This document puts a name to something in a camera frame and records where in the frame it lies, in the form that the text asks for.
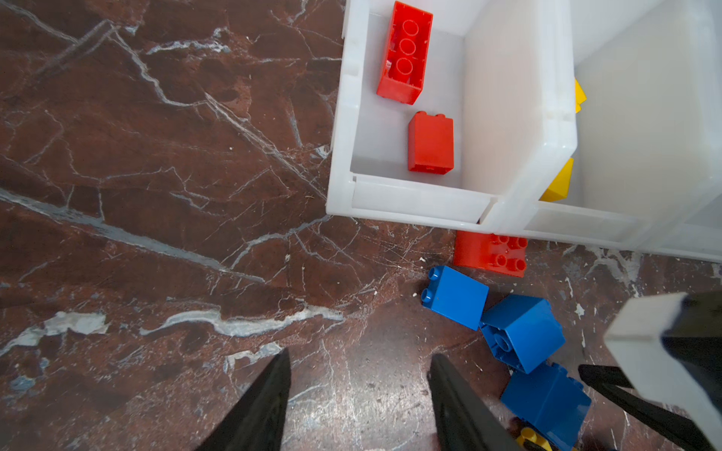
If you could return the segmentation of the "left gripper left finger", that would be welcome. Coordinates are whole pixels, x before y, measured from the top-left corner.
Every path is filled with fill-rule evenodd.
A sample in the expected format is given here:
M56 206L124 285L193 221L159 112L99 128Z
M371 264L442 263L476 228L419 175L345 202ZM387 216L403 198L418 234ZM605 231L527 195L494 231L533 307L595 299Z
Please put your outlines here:
M283 349L197 450L279 450L290 390L291 357Z

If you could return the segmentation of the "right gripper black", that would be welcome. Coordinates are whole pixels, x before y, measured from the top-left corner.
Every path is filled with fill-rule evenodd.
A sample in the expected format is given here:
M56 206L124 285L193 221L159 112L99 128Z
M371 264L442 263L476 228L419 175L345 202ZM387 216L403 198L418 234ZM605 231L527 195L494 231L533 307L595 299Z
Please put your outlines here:
M580 365L586 385L684 450L721 447L719 291L632 298L604 341L619 366ZM646 400L679 407L691 420Z

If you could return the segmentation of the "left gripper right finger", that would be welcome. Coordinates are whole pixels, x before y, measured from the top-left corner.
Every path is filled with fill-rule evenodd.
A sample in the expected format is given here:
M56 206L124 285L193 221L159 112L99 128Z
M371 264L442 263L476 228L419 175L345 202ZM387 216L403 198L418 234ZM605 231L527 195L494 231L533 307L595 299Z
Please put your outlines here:
M428 381L441 450L520 450L445 355L432 357Z

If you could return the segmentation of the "blue lego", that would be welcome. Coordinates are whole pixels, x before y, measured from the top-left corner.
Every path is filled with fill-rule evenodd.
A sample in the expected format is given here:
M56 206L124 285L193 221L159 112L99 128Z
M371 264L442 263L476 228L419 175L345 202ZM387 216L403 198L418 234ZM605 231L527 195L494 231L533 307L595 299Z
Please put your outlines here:
M423 306L473 331L479 330L489 287L448 266L430 269L429 279L420 297Z
M528 374L566 342L551 304L532 296L511 294L485 311L479 324L492 355Z
M501 401L560 450L576 446L592 405L583 384L557 363L542 364L530 374L514 372Z

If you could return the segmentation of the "blue lego top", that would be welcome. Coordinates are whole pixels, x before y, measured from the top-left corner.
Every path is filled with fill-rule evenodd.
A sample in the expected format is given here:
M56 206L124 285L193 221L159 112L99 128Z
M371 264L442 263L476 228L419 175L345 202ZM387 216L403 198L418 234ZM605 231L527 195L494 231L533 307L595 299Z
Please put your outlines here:
M420 297L423 306L473 331L479 330L489 287L448 266L430 269L429 279Z

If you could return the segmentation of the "small red lego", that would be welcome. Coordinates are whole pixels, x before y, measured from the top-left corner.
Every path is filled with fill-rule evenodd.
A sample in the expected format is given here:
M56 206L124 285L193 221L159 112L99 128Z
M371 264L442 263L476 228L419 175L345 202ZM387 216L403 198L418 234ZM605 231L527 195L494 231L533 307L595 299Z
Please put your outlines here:
M416 112L408 124L408 170L445 175L453 169L453 120Z

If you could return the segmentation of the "long red lego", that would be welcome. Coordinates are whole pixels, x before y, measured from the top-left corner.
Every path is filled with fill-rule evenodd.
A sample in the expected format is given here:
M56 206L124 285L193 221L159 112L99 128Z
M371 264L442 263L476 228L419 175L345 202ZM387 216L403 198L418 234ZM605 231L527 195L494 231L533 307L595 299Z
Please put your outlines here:
M376 94L408 105L419 98L425 80L434 15L396 1Z

